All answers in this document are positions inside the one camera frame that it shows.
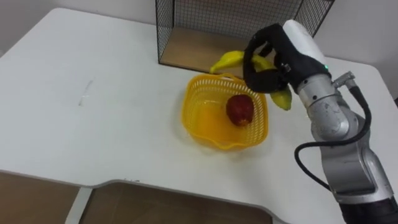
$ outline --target white table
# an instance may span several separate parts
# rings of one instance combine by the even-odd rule
[[[294,148],[312,140],[298,97],[289,112],[268,104],[269,135],[257,147],[221,153],[197,145],[179,118],[197,72],[158,65],[155,30],[67,9],[42,19],[0,59],[0,170],[84,187],[139,182],[258,206],[287,223],[343,223],[333,196],[294,161]],[[334,76],[357,76],[373,111],[371,147],[398,192],[398,110],[380,74],[328,64]],[[325,178],[319,150],[302,159]]]

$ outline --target yellow basket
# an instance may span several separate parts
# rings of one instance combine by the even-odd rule
[[[239,94],[249,95],[254,102],[253,121],[243,128],[229,120],[225,109],[227,100]],[[223,150],[255,146],[263,142],[268,133],[266,98],[251,91],[243,80],[233,75],[198,75],[187,86],[182,123],[202,144]]]

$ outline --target floor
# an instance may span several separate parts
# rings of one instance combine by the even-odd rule
[[[78,187],[0,174],[0,223],[64,223]],[[138,185],[93,191],[81,224],[271,224],[264,211]]]

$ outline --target metal wire cage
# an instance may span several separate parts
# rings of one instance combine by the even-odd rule
[[[159,62],[174,27],[241,39],[295,19],[314,36],[334,0],[155,0]]]

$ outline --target yellow banana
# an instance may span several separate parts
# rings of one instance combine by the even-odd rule
[[[286,89],[277,91],[275,93],[270,93],[273,102],[283,110],[290,110],[292,107],[292,92],[289,86]]]
[[[234,50],[225,53],[220,60],[210,68],[210,73],[215,73],[217,70],[237,67],[243,64],[243,51]],[[260,55],[254,54],[251,61],[254,64],[256,71],[263,71],[275,68],[268,60]],[[270,94],[272,101],[283,110],[290,110],[292,107],[292,92],[287,86],[286,89]]]

